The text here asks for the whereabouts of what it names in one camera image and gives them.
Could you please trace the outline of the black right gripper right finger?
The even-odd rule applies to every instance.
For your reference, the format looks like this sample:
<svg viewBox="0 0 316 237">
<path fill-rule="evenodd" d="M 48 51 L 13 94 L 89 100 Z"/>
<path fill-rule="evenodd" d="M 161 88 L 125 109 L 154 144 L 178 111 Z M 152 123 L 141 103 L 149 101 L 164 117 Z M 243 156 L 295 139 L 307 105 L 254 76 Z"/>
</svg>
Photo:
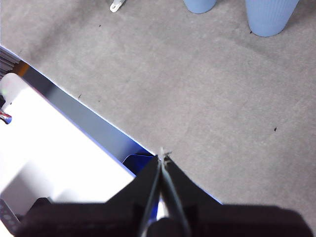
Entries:
<svg viewBox="0 0 316 237">
<path fill-rule="evenodd" d="M 196 185 L 167 155 L 161 174 L 174 216 L 190 237 L 311 237 L 301 214 L 275 205 L 221 204 Z"/>
</svg>

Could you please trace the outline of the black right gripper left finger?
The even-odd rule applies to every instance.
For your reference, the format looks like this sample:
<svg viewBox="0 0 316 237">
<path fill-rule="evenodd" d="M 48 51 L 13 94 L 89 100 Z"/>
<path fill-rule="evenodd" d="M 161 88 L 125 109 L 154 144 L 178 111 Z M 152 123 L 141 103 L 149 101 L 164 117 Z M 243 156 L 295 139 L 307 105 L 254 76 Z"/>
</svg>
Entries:
<svg viewBox="0 0 316 237">
<path fill-rule="evenodd" d="M 17 237 L 137 237 L 158 201 L 160 161 L 153 157 L 127 186 L 100 203 L 40 198 L 22 219 Z"/>
</svg>

